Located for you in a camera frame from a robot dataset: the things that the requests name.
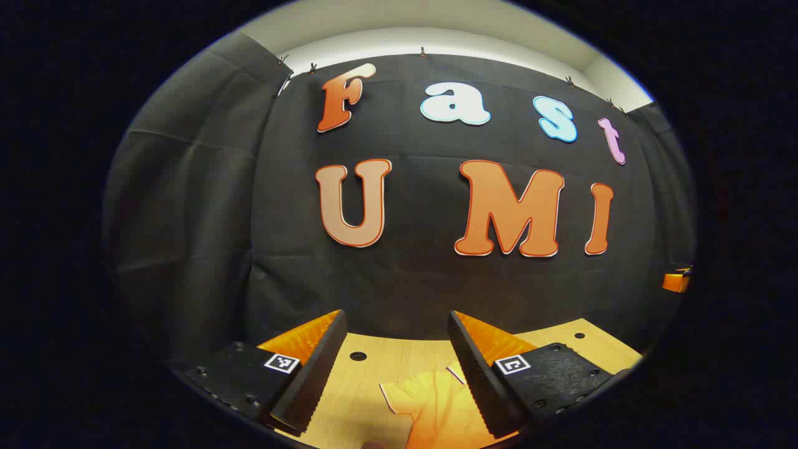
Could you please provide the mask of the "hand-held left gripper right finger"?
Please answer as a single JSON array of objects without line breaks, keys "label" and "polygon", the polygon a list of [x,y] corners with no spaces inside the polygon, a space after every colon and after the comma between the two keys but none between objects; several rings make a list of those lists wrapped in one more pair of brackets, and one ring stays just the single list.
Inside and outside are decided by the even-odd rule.
[{"label": "hand-held left gripper right finger", "polygon": [[458,311],[448,335],[488,431],[540,432],[629,375],[607,372],[565,343],[536,346]]}]

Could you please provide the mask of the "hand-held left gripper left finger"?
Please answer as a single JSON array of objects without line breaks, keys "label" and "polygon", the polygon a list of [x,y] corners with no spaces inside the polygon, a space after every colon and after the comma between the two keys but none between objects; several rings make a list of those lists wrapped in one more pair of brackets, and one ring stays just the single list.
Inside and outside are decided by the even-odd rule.
[{"label": "hand-held left gripper left finger", "polygon": [[347,338],[348,316],[242,309],[219,323],[177,323],[172,372],[214,411],[262,432],[305,433]]}]

